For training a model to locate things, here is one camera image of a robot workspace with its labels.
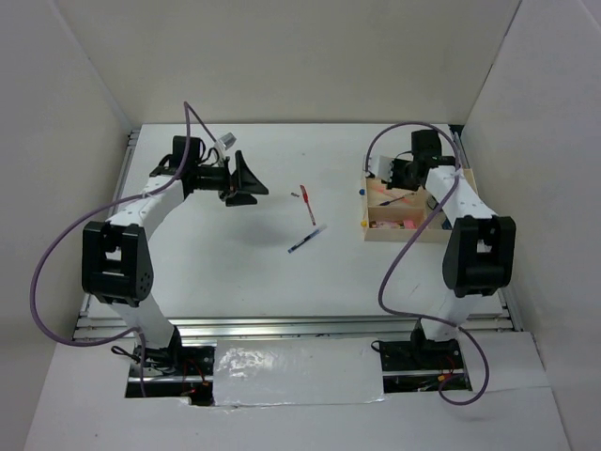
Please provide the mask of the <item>orange highlighter pen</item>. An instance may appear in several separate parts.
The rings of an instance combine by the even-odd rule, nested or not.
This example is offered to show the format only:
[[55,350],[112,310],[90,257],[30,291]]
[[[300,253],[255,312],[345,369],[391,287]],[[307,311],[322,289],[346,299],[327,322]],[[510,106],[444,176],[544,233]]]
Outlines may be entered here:
[[415,200],[416,193],[412,191],[387,189],[384,185],[376,185],[369,190],[370,206],[412,206]]

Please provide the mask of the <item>blue capped gel pen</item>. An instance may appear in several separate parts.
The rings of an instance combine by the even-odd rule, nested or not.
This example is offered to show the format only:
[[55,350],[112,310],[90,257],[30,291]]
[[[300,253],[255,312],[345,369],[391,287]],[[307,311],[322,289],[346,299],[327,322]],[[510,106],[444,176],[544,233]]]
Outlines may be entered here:
[[391,204],[393,204],[395,202],[402,201],[402,200],[404,200],[403,196],[397,197],[397,198],[393,198],[393,199],[388,199],[388,200],[386,200],[384,202],[379,203],[378,206],[379,207],[386,207],[386,206],[389,206],[389,205],[391,205]]

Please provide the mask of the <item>pink capped marker bottle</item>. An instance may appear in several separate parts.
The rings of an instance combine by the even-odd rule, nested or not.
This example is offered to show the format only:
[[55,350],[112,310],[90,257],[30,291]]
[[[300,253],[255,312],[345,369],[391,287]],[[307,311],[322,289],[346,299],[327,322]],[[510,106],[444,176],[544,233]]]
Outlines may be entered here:
[[415,230],[417,229],[418,223],[413,219],[402,219],[402,220],[384,220],[376,221],[370,220],[369,227],[373,229],[387,229],[387,230]]

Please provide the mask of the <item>red gel pen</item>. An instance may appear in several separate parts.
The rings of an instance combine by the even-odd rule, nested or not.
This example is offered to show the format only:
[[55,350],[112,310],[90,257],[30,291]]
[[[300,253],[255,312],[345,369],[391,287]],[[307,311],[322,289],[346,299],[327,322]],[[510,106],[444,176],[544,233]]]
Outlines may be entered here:
[[308,214],[309,214],[309,217],[311,219],[311,223],[312,223],[313,226],[316,226],[316,218],[315,218],[315,216],[313,214],[313,211],[312,211],[312,208],[311,208],[311,205],[310,205],[308,192],[307,192],[307,190],[306,190],[306,188],[305,188],[305,186],[303,184],[300,185],[300,191],[301,191],[301,196],[302,196],[303,202],[304,202],[304,204],[305,204],[305,206],[306,206],[306,208],[308,210]]

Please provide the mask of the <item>blue refill pen clear cap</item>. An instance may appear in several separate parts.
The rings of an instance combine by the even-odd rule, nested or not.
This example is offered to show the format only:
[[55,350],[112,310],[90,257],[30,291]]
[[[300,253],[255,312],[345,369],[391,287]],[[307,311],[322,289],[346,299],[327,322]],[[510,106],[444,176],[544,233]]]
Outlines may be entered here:
[[314,229],[313,231],[311,231],[308,235],[306,235],[301,240],[299,240],[298,242],[296,242],[295,244],[293,244],[290,248],[288,248],[287,252],[289,254],[294,253],[297,249],[299,249],[300,247],[302,247],[308,241],[314,239],[316,236],[318,236],[320,233],[322,233],[326,228],[327,228],[326,225],[320,225],[320,226],[318,226],[316,229]]

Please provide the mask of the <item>black gel pen clear cap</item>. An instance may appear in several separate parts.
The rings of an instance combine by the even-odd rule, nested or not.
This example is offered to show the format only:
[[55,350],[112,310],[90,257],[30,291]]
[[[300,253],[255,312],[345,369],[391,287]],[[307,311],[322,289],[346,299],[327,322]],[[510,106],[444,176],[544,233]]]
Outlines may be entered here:
[[388,197],[397,198],[397,197],[401,197],[401,196],[414,196],[414,195],[416,195],[416,192],[412,192],[410,190],[403,190],[403,189],[391,189],[391,190],[385,190],[384,194],[387,195]]

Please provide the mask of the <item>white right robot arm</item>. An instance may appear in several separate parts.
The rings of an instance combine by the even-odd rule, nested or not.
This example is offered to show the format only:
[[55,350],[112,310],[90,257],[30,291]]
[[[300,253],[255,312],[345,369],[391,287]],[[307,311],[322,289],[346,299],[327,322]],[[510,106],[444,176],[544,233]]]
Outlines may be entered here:
[[437,202],[421,235],[441,212],[452,229],[442,259],[442,280],[448,292],[422,315],[410,336],[409,356],[420,368],[432,367],[452,347],[458,327],[475,306],[512,276],[516,222],[499,216],[474,191],[460,167],[458,151],[442,154],[440,134],[430,128],[411,134],[411,158],[392,159],[378,176],[389,189],[426,190]]

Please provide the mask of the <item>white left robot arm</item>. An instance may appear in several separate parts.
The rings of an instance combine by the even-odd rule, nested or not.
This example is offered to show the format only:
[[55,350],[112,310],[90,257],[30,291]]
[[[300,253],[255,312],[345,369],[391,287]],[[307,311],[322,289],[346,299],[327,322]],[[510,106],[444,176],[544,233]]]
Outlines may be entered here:
[[174,136],[171,153],[150,173],[139,197],[106,221],[91,221],[83,230],[84,291],[142,333],[140,351],[165,375],[184,367],[186,353],[179,330],[151,294],[154,271],[148,241],[195,191],[214,191],[228,207],[254,205],[259,196],[268,194],[240,151],[225,156],[235,142],[231,133],[222,136],[210,149],[215,163],[206,163],[202,139]]

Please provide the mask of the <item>wooden compartment tray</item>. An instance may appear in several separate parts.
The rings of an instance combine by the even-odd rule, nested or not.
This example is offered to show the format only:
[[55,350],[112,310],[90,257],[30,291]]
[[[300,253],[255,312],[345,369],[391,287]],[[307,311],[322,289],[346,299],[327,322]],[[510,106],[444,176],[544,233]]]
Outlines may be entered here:
[[[433,208],[437,206],[437,202],[431,199],[430,193],[421,186],[416,192],[416,200],[412,206],[390,206],[376,207],[369,205],[369,190],[376,185],[384,185],[387,188],[387,183],[376,178],[368,178],[363,176],[361,179],[361,189],[365,190],[365,195],[361,195],[362,199],[362,221],[367,223],[366,227],[362,227],[363,238],[365,241],[389,241],[401,242],[408,241],[417,231],[419,226],[427,219]],[[373,229],[369,227],[370,220],[402,220],[413,219],[418,225],[415,230],[387,230]]]

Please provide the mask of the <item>silver foil sheet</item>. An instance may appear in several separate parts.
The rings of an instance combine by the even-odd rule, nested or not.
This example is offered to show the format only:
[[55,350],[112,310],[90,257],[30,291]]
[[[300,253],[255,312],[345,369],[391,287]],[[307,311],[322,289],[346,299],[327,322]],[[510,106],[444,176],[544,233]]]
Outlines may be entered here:
[[218,406],[368,404],[384,399],[370,338],[221,340],[213,366]]

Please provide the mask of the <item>aluminium frame rail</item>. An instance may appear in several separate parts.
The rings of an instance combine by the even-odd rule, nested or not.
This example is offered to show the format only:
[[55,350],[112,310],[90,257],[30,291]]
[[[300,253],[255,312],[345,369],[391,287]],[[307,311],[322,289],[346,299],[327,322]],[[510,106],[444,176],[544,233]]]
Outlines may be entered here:
[[[234,126],[248,165],[270,192],[245,207],[227,207],[213,192],[196,192],[159,225],[149,239],[151,294],[167,319],[185,334],[207,327],[319,334],[385,320],[377,301],[382,284],[390,307],[409,316],[442,301],[442,244],[413,245],[387,279],[400,244],[362,237],[361,164],[377,132],[376,124]],[[126,190],[143,190],[142,176],[175,133],[175,126],[142,129]],[[327,226],[322,233],[287,252],[321,225]],[[108,305],[92,302],[78,335],[100,336],[121,324],[127,326]]]

